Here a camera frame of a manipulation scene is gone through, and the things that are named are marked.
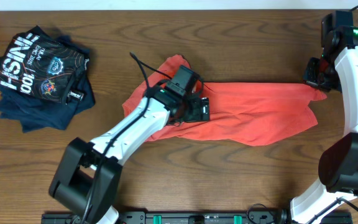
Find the red printed t-shirt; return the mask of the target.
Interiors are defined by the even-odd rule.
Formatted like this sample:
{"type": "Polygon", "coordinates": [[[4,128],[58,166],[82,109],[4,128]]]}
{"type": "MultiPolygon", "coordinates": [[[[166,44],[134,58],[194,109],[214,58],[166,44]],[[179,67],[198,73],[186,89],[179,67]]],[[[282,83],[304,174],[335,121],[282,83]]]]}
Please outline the red printed t-shirt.
{"type": "Polygon", "coordinates": [[[316,126],[309,104],[326,99],[301,83],[206,82],[196,88],[209,99],[210,120],[166,126],[149,141],[178,137],[266,146],[316,126]]]}

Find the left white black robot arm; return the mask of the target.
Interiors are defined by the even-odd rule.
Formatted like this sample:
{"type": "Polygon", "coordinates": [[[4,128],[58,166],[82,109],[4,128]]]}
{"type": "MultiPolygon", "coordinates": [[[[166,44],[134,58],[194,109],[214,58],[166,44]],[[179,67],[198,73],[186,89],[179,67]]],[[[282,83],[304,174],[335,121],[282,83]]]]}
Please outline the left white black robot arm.
{"type": "Polygon", "coordinates": [[[147,85],[140,103],[115,127],[66,147],[49,195],[73,212],[80,223],[116,223],[114,199],[124,164],[151,135],[175,123],[209,121],[209,100],[197,84],[203,79],[180,66],[168,80],[147,85]]]}

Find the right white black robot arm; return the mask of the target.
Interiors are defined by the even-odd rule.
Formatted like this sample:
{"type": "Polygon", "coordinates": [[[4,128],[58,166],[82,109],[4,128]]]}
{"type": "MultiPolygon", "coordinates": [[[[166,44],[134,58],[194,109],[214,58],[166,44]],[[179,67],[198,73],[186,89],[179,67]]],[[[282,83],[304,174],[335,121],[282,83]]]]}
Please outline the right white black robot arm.
{"type": "Polygon", "coordinates": [[[343,137],[319,159],[318,178],[293,198],[281,223],[339,223],[332,212],[358,198],[358,27],[352,11],[334,11],[321,21],[320,58],[310,58],[304,82],[318,90],[341,92],[343,137]]]}

